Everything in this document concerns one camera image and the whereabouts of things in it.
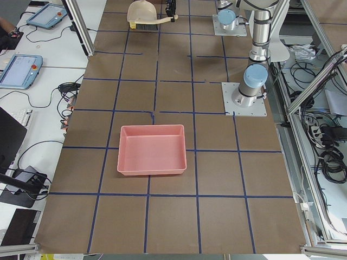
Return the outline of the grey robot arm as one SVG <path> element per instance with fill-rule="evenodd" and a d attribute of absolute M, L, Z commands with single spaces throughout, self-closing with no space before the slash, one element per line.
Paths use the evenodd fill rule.
<path fill-rule="evenodd" d="M 176 1 L 166 1 L 165 12 L 168 17 L 172 17 L 171 22 L 176 14 Z M 217 20 L 222 29 L 233 30 L 237 26 L 239 17 L 239 8 L 236 6 L 236 1 L 217 1 Z"/>
<path fill-rule="evenodd" d="M 191 83 L 197 93 L 203 86 L 221 90 L 219 82 L 235 80 L 240 85 L 232 94 L 234 103 L 251 106 L 268 77 L 270 33 L 278 6 L 278 1 L 219 1 L 217 18 L 223 28 L 229 29 L 242 13 L 254 13 L 252 37 L 240 41 L 197 35 L 193 28 L 199 18 L 185 17 L 188 34 L 161 36 L 158 78 Z"/>

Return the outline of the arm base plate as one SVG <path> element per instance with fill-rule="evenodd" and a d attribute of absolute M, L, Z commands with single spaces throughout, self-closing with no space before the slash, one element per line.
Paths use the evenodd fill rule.
<path fill-rule="evenodd" d="M 212 15 L 214 35 L 246 37 L 246 21 L 239 16 L 230 25 L 223 25 L 219 22 L 217 15 Z"/>
<path fill-rule="evenodd" d="M 258 91 L 254 97 L 246 97 L 239 92 L 238 82 L 222 82 L 221 86 L 225 115 L 248 117 L 267 116 L 264 99 L 258 99 L 261 91 Z"/>

